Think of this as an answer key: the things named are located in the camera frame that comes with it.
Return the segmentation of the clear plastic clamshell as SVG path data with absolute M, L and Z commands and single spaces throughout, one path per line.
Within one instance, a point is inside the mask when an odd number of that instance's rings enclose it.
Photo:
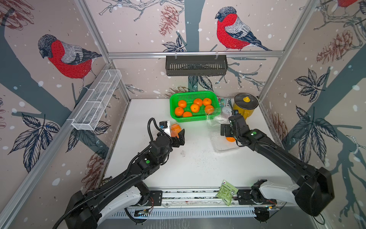
M 238 148 L 235 142 L 229 142 L 226 140 L 225 136 L 220 135 L 221 124 L 229 124 L 228 118 L 222 115 L 222 109 L 207 115 L 206 121 L 208 125 L 210 141 L 215 153 L 226 153 Z
M 177 123 L 170 121 L 159 122 L 160 135 L 165 136 L 173 144 L 183 145 L 185 143 L 185 130 Z

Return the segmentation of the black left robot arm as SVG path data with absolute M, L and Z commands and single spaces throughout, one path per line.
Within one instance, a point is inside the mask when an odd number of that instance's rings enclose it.
M 133 205 L 153 202 L 144 180 L 166 164 L 173 148 L 185 144 L 185 130 L 170 136 L 166 121 L 156 123 L 150 118 L 147 132 L 149 145 L 129 162 L 127 169 L 104 185 L 72 195 L 65 213 L 56 221 L 57 229 L 65 221 L 69 229 L 96 229 L 112 214 Z

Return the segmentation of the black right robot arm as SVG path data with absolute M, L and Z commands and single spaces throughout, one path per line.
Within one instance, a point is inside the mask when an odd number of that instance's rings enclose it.
M 282 169 L 299 186 L 292 191 L 295 203 L 308 215 L 316 217 L 335 198 L 331 173 L 302 162 L 275 144 L 259 129 L 251 130 L 240 114 L 229 117 L 229 124 L 221 124 L 220 135 L 233 137 L 240 147 L 248 147 Z

